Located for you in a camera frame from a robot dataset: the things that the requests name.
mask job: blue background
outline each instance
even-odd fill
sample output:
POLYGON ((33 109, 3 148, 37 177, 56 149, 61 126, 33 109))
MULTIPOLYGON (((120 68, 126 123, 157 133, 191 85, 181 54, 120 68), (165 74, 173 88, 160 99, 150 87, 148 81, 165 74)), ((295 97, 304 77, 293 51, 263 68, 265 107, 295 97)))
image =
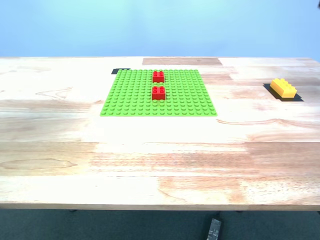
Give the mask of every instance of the blue background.
POLYGON ((310 57, 319 0, 0 0, 0 56, 310 57))

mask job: yellow lego brick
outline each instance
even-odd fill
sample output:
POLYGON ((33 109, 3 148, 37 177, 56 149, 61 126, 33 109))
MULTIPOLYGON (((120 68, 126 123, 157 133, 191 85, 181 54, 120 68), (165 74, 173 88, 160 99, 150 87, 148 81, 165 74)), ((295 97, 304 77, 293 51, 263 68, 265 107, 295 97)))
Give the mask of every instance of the yellow lego brick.
POLYGON ((283 78, 273 79, 270 87, 282 98, 294 98, 297 93, 297 89, 283 78))

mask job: light wood plank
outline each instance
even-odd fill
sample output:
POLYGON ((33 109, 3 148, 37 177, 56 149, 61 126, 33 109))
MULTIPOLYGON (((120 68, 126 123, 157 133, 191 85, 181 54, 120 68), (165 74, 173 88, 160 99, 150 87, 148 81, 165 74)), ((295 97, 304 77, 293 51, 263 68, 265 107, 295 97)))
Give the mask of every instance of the light wood plank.
POLYGON ((319 76, 309 58, 0 58, 0 208, 320 211, 319 76), (218 117, 100 117, 115 68, 198 69, 218 117))

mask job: gray carpet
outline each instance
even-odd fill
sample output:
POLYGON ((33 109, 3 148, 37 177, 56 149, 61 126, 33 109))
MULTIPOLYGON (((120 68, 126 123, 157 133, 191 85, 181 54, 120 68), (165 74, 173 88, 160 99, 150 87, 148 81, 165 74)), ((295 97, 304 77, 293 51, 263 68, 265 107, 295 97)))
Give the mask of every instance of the gray carpet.
MULTIPOLYGON (((205 240, 216 211, 0 209, 0 240, 205 240)), ((222 211, 221 240, 320 240, 317 212, 222 211)))

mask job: lego baseplate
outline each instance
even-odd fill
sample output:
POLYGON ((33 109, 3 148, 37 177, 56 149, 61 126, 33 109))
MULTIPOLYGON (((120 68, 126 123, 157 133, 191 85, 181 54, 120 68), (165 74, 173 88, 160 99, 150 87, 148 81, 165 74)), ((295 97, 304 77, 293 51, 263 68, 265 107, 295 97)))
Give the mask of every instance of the lego baseplate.
POLYGON ((100 116, 217 116, 198 70, 119 70, 100 116), (154 71, 164 82, 153 82, 154 71), (152 100, 152 87, 165 87, 165 100, 152 100))

